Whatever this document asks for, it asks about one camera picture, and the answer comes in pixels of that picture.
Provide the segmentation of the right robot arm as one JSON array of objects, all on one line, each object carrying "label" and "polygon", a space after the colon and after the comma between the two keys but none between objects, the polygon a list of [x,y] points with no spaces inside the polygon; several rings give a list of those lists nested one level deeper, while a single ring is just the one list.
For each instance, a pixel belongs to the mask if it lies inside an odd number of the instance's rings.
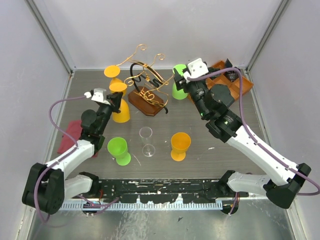
[{"label": "right robot arm", "polygon": [[175,69],[174,82],[178,90],[191,96],[206,128],[216,139],[246,155],[259,166],[264,175],[244,174],[228,170],[218,181],[225,197],[246,192],[266,196],[273,204],[288,209],[298,195],[311,168],[285,159],[250,130],[229,107],[235,99],[224,84],[208,88],[205,80],[188,81]]}]

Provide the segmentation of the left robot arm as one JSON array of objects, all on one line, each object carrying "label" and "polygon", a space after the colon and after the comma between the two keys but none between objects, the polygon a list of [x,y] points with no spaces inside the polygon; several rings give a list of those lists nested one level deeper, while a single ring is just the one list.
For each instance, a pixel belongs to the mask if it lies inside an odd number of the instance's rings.
[{"label": "left robot arm", "polygon": [[35,163],[30,168],[22,194],[23,204],[53,215],[65,200],[80,194],[88,198],[99,195],[98,176],[88,172],[81,172],[73,178],[68,176],[100,151],[105,141],[105,128],[112,114],[120,112],[122,97],[122,92],[106,94],[103,88],[84,93],[84,98],[95,102],[98,109],[87,109],[82,113],[79,139],[66,134],[74,142],[71,148],[47,163]]}]

